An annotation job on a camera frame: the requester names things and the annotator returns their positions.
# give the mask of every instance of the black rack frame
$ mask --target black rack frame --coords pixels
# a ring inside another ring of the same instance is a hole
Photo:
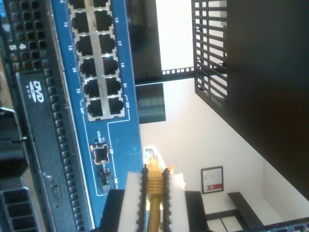
[[[309,199],[309,2],[214,2],[192,0],[196,94]],[[254,231],[297,230],[309,217]]]

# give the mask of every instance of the dvd rom logo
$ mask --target dvd rom logo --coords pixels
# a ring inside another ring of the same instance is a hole
[[[43,102],[44,96],[42,94],[42,88],[39,81],[30,81],[29,82],[30,91],[32,95],[32,99],[34,102]]]

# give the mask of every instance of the picture frame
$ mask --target picture frame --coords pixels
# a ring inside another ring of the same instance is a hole
[[[201,169],[202,194],[224,191],[223,166]]]

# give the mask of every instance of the port number label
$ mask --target port number label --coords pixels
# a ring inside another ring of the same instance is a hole
[[[26,45],[24,45],[23,43],[21,43],[20,45],[19,45],[19,49],[20,50],[23,50],[23,49],[26,49],[27,47],[26,47]]]
[[[9,48],[10,48],[11,51],[17,50],[17,46],[16,45],[9,45]]]

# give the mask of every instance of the ventilation grille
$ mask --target ventilation grille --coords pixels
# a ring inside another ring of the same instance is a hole
[[[220,108],[227,97],[225,0],[192,0],[196,86]]]
[[[51,75],[40,1],[10,1],[8,6],[16,42],[9,45],[14,71],[44,70],[45,75]]]
[[[27,189],[3,192],[2,202],[11,231],[39,231]]]

